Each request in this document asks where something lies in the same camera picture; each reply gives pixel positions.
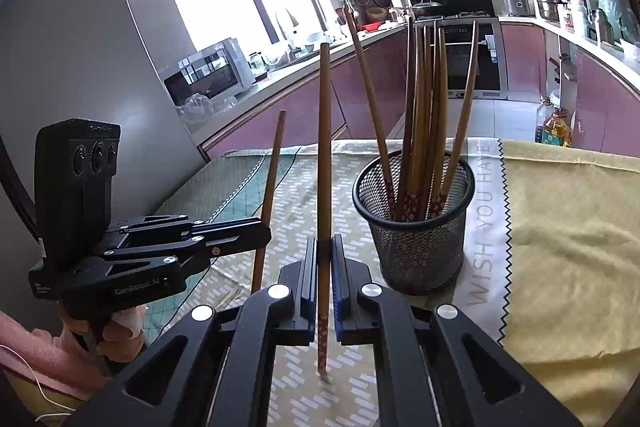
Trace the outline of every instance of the plastic bottle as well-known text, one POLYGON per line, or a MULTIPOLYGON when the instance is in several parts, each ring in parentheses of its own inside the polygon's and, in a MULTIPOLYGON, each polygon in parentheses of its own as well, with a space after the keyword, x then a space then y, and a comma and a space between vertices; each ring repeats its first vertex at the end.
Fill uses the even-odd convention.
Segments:
POLYGON ((553 113, 553 105, 548 96, 540 97, 540 107, 536 111, 536 134, 534 141, 542 143, 542 132, 544 131, 545 121, 547 121, 553 113))
POLYGON ((555 107, 551 117, 545 121, 542 130, 542 143, 571 147, 569 128, 562 118, 561 110, 555 107))

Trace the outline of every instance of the white cable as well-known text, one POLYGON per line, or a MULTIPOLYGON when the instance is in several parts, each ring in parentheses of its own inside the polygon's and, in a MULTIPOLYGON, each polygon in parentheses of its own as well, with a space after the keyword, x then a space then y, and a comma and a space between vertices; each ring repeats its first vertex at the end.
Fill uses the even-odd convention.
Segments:
POLYGON ((55 412, 51 414, 41 414, 36 418, 36 422, 40 421, 42 418, 50 418, 52 416, 71 416, 69 412, 55 412))
MULTIPOLYGON (((40 390, 40 394, 42 395, 42 397, 48 401, 49 403, 52 403, 53 405, 57 405, 58 407, 62 407, 62 409, 66 409, 68 411, 72 411, 75 412, 75 409, 72 409, 71 407, 67 407, 66 405, 62 405, 61 403, 58 402, 54 402, 52 399, 47 398, 47 396, 44 394, 44 391, 42 390, 42 387, 40 386, 40 382, 38 381, 38 377, 36 377, 36 374, 34 372, 34 370, 31 368, 31 365, 29 365, 29 362, 27 362, 23 357, 20 356, 19 353, 16 353, 13 349, 11 349, 11 347, 7 347, 7 346, 3 346, 2 344, 0 344, 0 347, 4 347, 4 349, 7 349, 8 351, 11 351, 16 357, 18 357, 20 360, 22 360, 25 365, 31 369, 31 374, 33 375, 33 378, 36 381, 36 384, 38 385, 38 389, 40 390)), ((40 418, 44 417, 44 416, 48 416, 46 414, 40 415, 36 418, 36 421, 38 421, 40 418)))

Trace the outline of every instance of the camera lens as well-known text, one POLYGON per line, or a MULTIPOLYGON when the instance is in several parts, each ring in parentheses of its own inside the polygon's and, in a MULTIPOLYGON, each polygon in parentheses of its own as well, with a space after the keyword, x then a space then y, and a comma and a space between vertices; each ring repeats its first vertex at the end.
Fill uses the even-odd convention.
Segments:
POLYGON ((84 172, 84 147, 80 146, 74 152, 74 173, 79 176, 84 172))
POLYGON ((94 172, 100 172, 102 170, 102 163, 104 161, 102 154, 102 142, 98 142, 94 145, 94 150, 91 151, 91 168, 94 172))
POLYGON ((109 147, 109 153, 107 154, 107 164, 112 166, 114 163, 116 163, 116 146, 112 143, 111 147, 109 147))

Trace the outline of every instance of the black wire mesh cup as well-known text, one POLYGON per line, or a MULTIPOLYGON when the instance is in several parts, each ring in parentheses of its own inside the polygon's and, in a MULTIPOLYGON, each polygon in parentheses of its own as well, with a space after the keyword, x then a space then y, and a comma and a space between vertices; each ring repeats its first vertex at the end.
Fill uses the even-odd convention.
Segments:
MULTIPOLYGON (((398 193, 402 152, 389 155, 394 192, 398 193)), ((449 161, 446 153, 444 175, 449 161)), ((390 219, 380 158, 353 184, 353 204, 369 223, 386 283, 406 295, 426 295, 455 278, 464 259, 465 218, 476 189, 474 174, 460 158, 444 210, 424 221, 390 219)))

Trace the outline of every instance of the kitchen counter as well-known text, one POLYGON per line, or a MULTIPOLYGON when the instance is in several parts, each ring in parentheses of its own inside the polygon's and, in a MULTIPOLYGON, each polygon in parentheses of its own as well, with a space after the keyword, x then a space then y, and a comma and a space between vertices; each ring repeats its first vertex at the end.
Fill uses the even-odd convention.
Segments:
MULTIPOLYGON (((388 30, 382 30, 377 32, 371 32, 360 39, 363 46, 368 46, 374 42, 379 41, 385 37, 394 35, 404 30, 405 25, 396 26, 396 28, 390 28, 388 30)), ((331 61, 334 62, 340 58, 346 57, 354 52, 353 41, 348 41, 337 46, 330 51, 331 61)), ((311 73, 314 73, 320 69, 320 56, 310 58, 305 62, 300 62, 287 68, 274 71, 270 73, 267 78, 256 82, 250 89, 236 95, 238 103, 229 109, 217 112, 213 115, 211 120, 203 127, 191 133, 191 139, 194 144, 201 145, 210 136, 213 136, 220 129, 237 120, 246 112, 252 110, 252 108, 265 102, 272 96, 279 93, 281 90, 292 86, 299 80, 302 80, 311 73)))
POLYGON ((499 16, 498 20, 500 22, 516 24, 534 24, 555 33, 563 39, 566 39, 576 46, 584 49, 602 63, 606 64, 612 71, 624 78, 631 87, 640 92, 640 62, 635 62, 634 60, 625 58, 625 54, 622 51, 618 51, 606 43, 603 44, 603 47, 599 47, 596 41, 582 38, 571 30, 562 29, 559 23, 553 23, 536 17, 499 16))

